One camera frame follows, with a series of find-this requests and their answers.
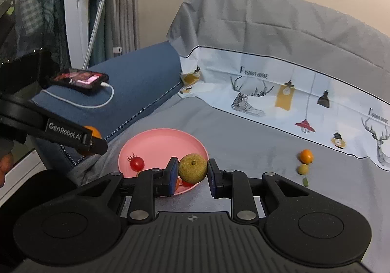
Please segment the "white cable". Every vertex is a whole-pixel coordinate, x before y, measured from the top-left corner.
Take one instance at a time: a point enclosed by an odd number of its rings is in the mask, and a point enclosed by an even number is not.
[[[114,97],[114,88],[113,88],[110,84],[108,84],[108,83],[106,83],[106,82],[102,82],[102,83],[100,83],[100,86],[111,88],[112,93],[111,93],[111,96],[110,96],[110,98],[108,99],[108,101],[106,101],[104,104],[96,105],[96,106],[84,106],[84,105],[76,104],[76,103],[74,103],[74,102],[71,102],[70,100],[67,100],[67,99],[62,98],[62,97],[57,96],[57,95],[54,95],[53,93],[50,93],[50,92],[48,92],[48,91],[45,90],[45,89],[43,89],[42,92],[45,92],[46,94],[49,94],[51,97],[57,98],[58,100],[62,100],[63,102],[66,102],[66,103],[71,104],[71,105],[73,105],[73,106],[80,107],[80,108],[93,109],[93,108],[101,108],[101,107],[106,106],[106,105],[112,100],[112,98]]]

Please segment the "crosshair logo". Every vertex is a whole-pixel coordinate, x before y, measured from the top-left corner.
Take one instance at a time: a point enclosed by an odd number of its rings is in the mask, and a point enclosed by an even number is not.
[[[198,216],[195,216],[195,215],[191,215],[189,217],[187,217],[187,219],[191,222],[194,222],[195,220],[197,220],[199,217]]]

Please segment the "phone screen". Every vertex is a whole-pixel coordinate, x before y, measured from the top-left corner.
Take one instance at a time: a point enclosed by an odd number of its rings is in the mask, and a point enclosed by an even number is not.
[[[102,76],[103,74],[101,73],[83,71],[79,69],[68,69],[67,71],[53,78],[53,81],[88,89],[91,88],[93,84]]]

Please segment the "person's hand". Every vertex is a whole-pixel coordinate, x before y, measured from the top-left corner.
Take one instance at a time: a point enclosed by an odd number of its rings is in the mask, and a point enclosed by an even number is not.
[[[3,156],[0,160],[0,187],[4,185],[5,175],[12,169],[14,166],[14,156],[12,153],[8,153]]]

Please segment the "pink plate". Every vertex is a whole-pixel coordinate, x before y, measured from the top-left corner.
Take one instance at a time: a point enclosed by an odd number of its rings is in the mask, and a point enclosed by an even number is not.
[[[133,178],[137,175],[127,159],[133,153],[144,160],[143,170],[154,167],[165,169],[171,157],[176,156],[180,161],[183,156],[190,153],[198,153],[206,160],[209,159],[204,145],[198,139],[184,131],[168,128],[141,132],[125,143],[118,158],[119,170],[125,178]],[[195,186],[197,184],[191,187],[180,185],[175,195],[185,193]]]

